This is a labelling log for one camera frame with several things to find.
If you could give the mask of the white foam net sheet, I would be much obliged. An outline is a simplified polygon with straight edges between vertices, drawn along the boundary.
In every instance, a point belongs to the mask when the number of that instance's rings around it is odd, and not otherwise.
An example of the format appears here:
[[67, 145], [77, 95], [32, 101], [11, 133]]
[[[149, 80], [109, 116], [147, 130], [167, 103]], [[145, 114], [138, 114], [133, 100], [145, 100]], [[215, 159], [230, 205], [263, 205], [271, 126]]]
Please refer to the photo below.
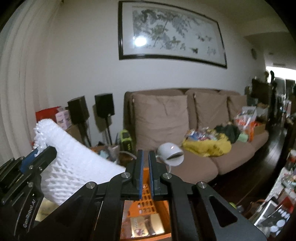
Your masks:
[[42, 192], [51, 202], [61, 205], [87, 182], [105, 183], [125, 171], [125, 167], [78, 142], [51, 119], [39, 121], [34, 131], [38, 154], [49, 146], [57, 151], [56, 158], [41, 173]]

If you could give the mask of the clear jar gold lid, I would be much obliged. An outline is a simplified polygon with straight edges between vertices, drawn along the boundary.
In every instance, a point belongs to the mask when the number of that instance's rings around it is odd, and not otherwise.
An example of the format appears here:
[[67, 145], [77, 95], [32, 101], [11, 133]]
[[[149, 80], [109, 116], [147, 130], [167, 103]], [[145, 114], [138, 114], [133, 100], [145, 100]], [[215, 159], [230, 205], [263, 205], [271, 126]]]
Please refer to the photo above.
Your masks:
[[136, 240], [163, 235], [165, 228], [153, 201], [125, 201], [121, 240]]

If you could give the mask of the orange plastic basket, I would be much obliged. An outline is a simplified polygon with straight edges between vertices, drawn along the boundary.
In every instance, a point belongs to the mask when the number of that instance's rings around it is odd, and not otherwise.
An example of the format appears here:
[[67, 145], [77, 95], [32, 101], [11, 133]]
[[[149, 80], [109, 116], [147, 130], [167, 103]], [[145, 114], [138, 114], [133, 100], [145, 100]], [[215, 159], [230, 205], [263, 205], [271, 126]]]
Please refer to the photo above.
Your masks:
[[120, 240], [171, 240], [169, 205], [152, 199], [148, 168], [144, 168], [142, 199], [125, 201]]

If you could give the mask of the brown cardboard box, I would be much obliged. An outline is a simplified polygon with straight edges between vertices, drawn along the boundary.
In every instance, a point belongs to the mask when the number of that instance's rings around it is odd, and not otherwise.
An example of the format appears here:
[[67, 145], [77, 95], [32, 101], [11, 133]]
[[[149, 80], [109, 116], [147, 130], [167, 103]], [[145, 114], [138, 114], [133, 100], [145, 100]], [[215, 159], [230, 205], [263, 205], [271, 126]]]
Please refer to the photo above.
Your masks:
[[74, 139], [76, 139], [78, 142], [80, 142], [81, 144], [84, 144], [83, 140], [82, 140], [82, 136], [81, 133], [79, 131], [79, 127], [78, 125], [72, 125], [69, 128], [67, 128], [66, 132], [73, 137]]

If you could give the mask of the white dome device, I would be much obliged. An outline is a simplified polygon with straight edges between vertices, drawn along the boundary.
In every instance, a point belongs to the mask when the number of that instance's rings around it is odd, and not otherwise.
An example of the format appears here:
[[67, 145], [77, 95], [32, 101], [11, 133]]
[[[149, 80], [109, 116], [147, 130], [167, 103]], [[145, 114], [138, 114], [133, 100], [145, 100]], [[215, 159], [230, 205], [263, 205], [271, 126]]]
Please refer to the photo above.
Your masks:
[[164, 143], [158, 147], [157, 157], [166, 165], [175, 167], [184, 161], [184, 152], [176, 144]]

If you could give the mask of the pink white small box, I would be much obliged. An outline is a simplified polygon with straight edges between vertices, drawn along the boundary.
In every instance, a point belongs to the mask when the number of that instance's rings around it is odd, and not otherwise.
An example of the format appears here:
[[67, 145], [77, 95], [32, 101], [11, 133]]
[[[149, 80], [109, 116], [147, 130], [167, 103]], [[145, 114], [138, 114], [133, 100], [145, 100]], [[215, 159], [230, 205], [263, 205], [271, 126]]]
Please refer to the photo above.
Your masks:
[[57, 125], [63, 130], [67, 130], [70, 126], [72, 126], [69, 110], [60, 111], [55, 114], [55, 117]]

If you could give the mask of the red gift box top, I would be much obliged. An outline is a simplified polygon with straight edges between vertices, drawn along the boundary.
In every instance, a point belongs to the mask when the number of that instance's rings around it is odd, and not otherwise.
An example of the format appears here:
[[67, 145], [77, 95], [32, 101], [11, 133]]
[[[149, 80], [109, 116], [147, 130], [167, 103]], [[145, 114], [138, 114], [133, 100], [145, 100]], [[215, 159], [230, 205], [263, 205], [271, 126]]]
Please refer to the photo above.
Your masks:
[[55, 106], [53, 108], [46, 108], [36, 112], [36, 122], [43, 119], [51, 119], [56, 121], [56, 114], [59, 112], [60, 106]]

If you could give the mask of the green black power station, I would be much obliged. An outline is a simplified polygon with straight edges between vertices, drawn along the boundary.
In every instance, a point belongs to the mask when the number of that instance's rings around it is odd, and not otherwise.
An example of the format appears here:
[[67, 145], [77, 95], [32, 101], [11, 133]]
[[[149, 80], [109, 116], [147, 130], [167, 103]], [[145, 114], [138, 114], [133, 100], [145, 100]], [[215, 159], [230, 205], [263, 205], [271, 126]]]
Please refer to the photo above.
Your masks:
[[119, 133], [119, 140], [121, 145], [121, 150], [126, 152], [133, 152], [132, 138], [127, 130], [121, 130]]

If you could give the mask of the left black speaker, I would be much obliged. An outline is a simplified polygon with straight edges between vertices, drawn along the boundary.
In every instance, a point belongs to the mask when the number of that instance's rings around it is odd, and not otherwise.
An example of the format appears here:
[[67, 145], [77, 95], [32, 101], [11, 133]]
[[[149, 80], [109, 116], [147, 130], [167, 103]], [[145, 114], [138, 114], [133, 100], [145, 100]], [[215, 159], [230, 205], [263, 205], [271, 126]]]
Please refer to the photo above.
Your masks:
[[85, 96], [76, 97], [67, 102], [68, 110], [70, 112], [72, 123], [78, 126], [79, 132], [81, 134], [82, 142], [86, 145], [91, 146], [90, 138], [87, 133], [87, 125], [90, 115], [87, 108]]

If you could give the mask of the black speaker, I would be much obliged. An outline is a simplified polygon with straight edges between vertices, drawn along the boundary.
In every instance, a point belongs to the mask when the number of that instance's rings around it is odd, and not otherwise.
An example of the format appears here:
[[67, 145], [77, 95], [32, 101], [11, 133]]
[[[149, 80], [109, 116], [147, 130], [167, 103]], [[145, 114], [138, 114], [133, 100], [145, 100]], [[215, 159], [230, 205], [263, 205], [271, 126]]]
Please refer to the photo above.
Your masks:
[[87, 133], [87, 125], [90, 115], [87, 108], [85, 96], [76, 97], [67, 102], [68, 110], [70, 112], [72, 123], [78, 126], [79, 132], [81, 134], [82, 142], [86, 145], [91, 146], [90, 138]]
[[105, 120], [107, 133], [109, 137], [109, 143], [110, 145], [112, 145], [112, 137], [111, 137], [110, 128], [109, 128], [110, 127], [109, 118], [115, 115], [113, 94], [112, 93], [97, 94], [94, 96], [94, 98], [95, 98], [97, 116]]

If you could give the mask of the brown sofa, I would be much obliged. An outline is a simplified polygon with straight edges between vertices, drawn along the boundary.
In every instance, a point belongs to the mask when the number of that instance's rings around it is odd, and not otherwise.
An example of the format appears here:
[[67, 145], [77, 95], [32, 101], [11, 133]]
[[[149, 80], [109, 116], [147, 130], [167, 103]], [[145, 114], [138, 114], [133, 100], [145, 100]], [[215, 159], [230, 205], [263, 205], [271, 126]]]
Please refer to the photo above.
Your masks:
[[249, 117], [243, 111], [241, 111], [234, 120], [229, 120], [227, 124], [216, 126], [214, 129], [199, 128], [194, 100], [195, 92], [226, 95], [227, 97], [231, 95], [241, 95], [238, 92], [231, 90], [172, 88], [134, 92], [129, 91], [126, 92], [124, 96], [124, 125], [132, 136], [133, 144], [136, 150], [141, 150], [136, 148], [135, 140], [133, 98], [136, 94], [186, 96], [189, 114], [189, 130], [186, 132], [184, 139], [189, 138], [193, 141], [217, 140], [218, 135], [221, 133], [228, 137], [232, 144], [231, 151], [228, 154], [219, 157], [201, 157], [185, 150], [182, 147], [182, 143], [179, 145], [184, 152], [184, 161], [178, 166], [169, 167], [171, 168], [173, 174], [190, 183], [196, 183], [198, 181], [211, 181], [219, 175], [227, 174], [239, 168], [247, 163], [255, 155], [255, 153], [265, 145], [269, 138], [269, 134], [262, 124], [258, 126], [259, 134], [255, 133], [257, 123], [250, 121]]

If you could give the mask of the brown cushion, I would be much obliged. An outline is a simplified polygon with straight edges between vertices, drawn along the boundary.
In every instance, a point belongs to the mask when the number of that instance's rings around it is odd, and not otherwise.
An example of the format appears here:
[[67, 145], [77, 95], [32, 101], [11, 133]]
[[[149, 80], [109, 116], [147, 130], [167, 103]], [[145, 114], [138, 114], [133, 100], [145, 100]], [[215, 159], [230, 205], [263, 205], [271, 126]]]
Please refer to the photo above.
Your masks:
[[247, 96], [231, 95], [227, 97], [227, 106], [228, 106], [229, 118], [232, 121], [239, 113], [241, 113], [242, 108], [244, 106], [247, 106]]
[[199, 128], [214, 129], [229, 122], [226, 95], [195, 92], [194, 100]]
[[133, 99], [137, 149], [156, 150], [164, 143], [181, 145], [189, 130], [186, 96], [136, 94]]

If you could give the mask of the yellow cloth bag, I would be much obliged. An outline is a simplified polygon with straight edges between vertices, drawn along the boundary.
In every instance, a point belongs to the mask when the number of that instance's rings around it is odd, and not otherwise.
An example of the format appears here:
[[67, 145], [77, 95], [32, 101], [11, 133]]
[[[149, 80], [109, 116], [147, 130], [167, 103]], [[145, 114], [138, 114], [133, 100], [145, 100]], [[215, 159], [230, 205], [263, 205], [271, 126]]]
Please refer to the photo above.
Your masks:
[[182, 142], [182, 147], [201, 157], [219, 157], [228, 154], [232, 144], [228, 137], [221, 133], [217, 140], [193, 141], [186, 138]]

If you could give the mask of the right black speaker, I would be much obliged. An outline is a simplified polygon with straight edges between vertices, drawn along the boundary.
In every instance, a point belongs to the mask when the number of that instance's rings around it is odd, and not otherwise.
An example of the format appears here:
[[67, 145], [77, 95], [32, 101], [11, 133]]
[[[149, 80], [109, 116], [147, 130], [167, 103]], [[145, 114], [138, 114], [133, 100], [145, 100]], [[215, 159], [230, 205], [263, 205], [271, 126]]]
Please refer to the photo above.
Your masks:
[[110, 145], [112, 145], [112, 137], [111, 137], [110, 128], [109, 128], [110, 127], [109, 118], [115, 115], [113, 94], [112, 93], [97, 94], [94, 96], [94, 98], [95, 98], [97, 116], [105, 120], [107, 133], [109, 137], [109, 143]]

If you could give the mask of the framed ink painting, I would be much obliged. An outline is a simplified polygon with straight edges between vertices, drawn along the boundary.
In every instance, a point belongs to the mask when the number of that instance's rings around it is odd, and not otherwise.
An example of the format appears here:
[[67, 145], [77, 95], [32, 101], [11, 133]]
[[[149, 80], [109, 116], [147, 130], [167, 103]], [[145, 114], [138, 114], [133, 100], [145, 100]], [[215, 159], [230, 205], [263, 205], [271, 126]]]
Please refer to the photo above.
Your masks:
[[127, 59], [172, 59], [227, 68], [216, 20], [152, 1], [118, 2], [118, 55]]

